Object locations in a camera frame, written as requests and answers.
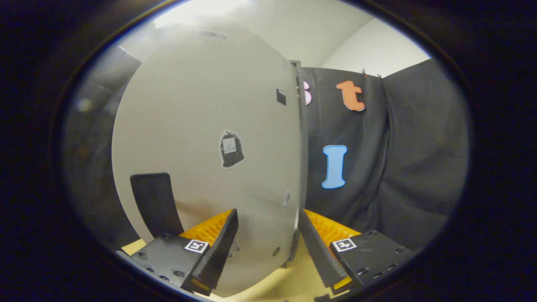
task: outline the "black curtain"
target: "black curtain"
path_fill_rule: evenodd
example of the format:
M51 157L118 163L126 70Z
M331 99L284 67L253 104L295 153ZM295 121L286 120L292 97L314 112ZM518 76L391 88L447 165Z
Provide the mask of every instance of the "black curtain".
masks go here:
M358 231L377 229L409 248L429 242L461 194L469 162L465 98L429 59L386 78L304 68L309 176L306 208ZM338 83L362 88L363 111L343 103ZM324 189L323 147L348 148L341 188Z

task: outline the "trash bag sticker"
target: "trash bag sticker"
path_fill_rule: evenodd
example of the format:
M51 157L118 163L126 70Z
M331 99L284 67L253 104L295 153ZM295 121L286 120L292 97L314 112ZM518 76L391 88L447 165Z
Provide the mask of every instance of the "trash bag sticker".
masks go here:
M285 97L285 91L276 88L276 100L278 103L284 104L287 106L287 98Z
M225 129L220 137L220 158L224 169L231 168L246 158L242 150L241 139L231 130Z

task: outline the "metal bracket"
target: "metal bracket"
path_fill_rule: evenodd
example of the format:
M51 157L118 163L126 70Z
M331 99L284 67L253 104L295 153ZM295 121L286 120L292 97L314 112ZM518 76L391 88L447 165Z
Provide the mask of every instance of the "metal bracket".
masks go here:
M385 278L415 254L375 230L332 242L330 250L353 281L361 285Z
M212 247L208 242L164 234L131 256L160 279L206 296L216 288L238 230L233 209Z
M162 280L183 288L209 250L209 243L178 236L161 236L135 252L132 260Z

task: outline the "screw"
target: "screw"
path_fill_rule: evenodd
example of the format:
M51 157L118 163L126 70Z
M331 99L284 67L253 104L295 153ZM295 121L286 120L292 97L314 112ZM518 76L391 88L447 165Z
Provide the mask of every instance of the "screw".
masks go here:
M384 272L382 271L382 272L376 274L375 276L373 276L373 279L377 279L377 278L380 277L383 273L384 273Z
M179 278L183 278L185 276L185 273L183 273L182 271L180 270L176 270L173 272L174 275L176 275L177 277Z
M364 275L364 274L367 274L369 270L368 269L359 269L356 271L356 275L360 276L360 275Z

